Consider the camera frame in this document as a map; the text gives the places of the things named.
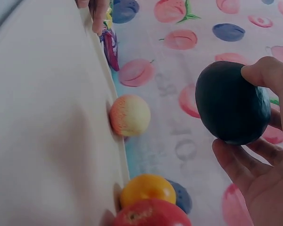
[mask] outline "finger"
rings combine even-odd
[[[283,63],[274,57],[265,56],[254,65],[243,67],[241,74],[253,85],[269,87],[278,95],[283,129]]]
[[[212,145],[214,154],[227,175],[245,195],[255,179],[251,172],[235,158],[231,146],[222,140],[214,140]]]
[[[245,166],[255,177],[266,174],[271,170],[271,166],[262,163],[258,159],[248,154],[241,146],[231,145],[231,151],[236,159]]]
[[[247,147],[265,158],[273,166],[278,165],[283,160],[283,149],[261,137],[255,142],[248,144]]]
[[[277,95],[283,90],[283,63],[274,57],[265,56],[254,65],[244,66],[241,74],[253,85],[268,87]]]
[[[89,0],[77,0],[78,8],[85,8],[88,6]]]
[[[98,35],[101,35],[103,29],[103,22],[106,17],[109,2],[107,0],[99,0],[92,2],[94,2],[93,4],[90,4],[90,9],[92,11],[93,17],[92,30]]]
[[[274,109],[274,108],[271,109],[271,117],[270,117],[269,125],[277,128],[277,129],[282,130],[280,112],[278,110]]]

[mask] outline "green leaf print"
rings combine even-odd
[[[182,23],[186,20],[201,19],[199,16],[192,14],[190,0],[185,0],[184,6],[186,9],[186,14],[182,20],[177,22],[177,24]]]
[[[269,100],[272,104],[280,106],[280,103],[277,99],[270,99]]]

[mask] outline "orange fruit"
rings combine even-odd
[[[141,174],[124,187],[120,203],[122,208],[125,208],[143,199],[161,199],[175,204],[176,193],[173,186],[162,176]]]

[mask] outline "toy fruit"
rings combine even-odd
[[[170,182],[176,192],[176,206],[181,208],[186,214],[189,214],[192,210],[192,199],[187,189],[172,180],[167,181]]]
[[[136,202],[120,211],[112,226],[192,226],[176,205],[160,199]]]
[[[217,61],[205,68],[196,83],[196,105],[204,126],[228,144],[258,139],[271,114],[269,96],[241,76],[242,64]]]
[[[139,96],[123,95],[116,99],[109,112],[115,133],[130,137],[142,134],[151,119],[148,104]]]
[[[122,208],[125,208],[142,199],[153,198],[176,203],[175,190],[166,179],[159,175],[141,174],[124,187],[120,195],[120,203]]]

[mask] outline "dark green fruit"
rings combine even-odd
[[[196,83],[196,105],[204,126],[232,145],[257,140],[270,120],[267,90],[247,82],[239,63],[217,61],[205,68]]]

